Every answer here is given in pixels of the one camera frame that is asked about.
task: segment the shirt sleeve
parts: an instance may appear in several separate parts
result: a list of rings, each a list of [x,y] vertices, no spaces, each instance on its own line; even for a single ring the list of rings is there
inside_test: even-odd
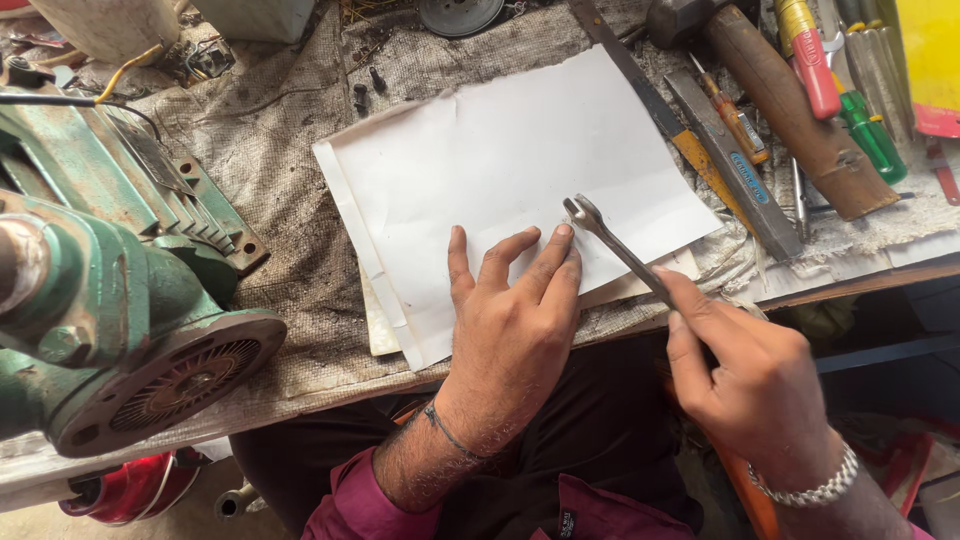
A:
[[[923,529],[910,524],[910,527],[913,528],[913,540],[933,540],[933,537],[924,532]]]
[[[405,512],[390,502],[373,477],[373,450],[368,448],[330,471],[333,493],[320,502],[301,540],[429,540],[441,506]]]

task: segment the hammer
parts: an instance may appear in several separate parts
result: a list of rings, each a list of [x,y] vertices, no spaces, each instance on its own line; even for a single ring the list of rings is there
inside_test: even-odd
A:
[[[654,0],[646,26],[650,40],[663,49],[702,32],[813,186],[845,221],[900,198],[843,128],[817,120],[793,69],[731,0]]]

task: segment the white container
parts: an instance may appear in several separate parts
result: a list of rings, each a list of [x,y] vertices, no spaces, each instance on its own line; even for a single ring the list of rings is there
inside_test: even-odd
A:
[[[180,37],[170,0],[31,0],[31,4],[73,46],[116,65],[161,39],[169,47]]]

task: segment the hammer head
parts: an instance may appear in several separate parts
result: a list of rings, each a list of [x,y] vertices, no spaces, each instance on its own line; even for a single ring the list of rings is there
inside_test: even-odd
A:
[[[692,38],[729,4],[747,11],[756,0],[654,0],[647,10],[650,41],[660,49],[672,49]]]

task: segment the hand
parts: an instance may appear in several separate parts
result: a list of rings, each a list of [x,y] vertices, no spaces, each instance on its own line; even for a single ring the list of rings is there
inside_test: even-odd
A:
[[[450,297],[457,312],[450,375],[437,414],[471,452],[492,455],[540,410],[564,369],[579,321],[581,261],[573,229],[562,224],[513,287],[510,263],[536,245],[531,227],[485,255],[474,281],[467,234],[450,233]]]
[[[803,335],[708,299],[683,274],[654,270],[677,307],[667,355],[686,413],[753,463],[771,489],[805,491],[832,478],[842,441],[827,423]],[[701,340],[719,367],[708,369]]]

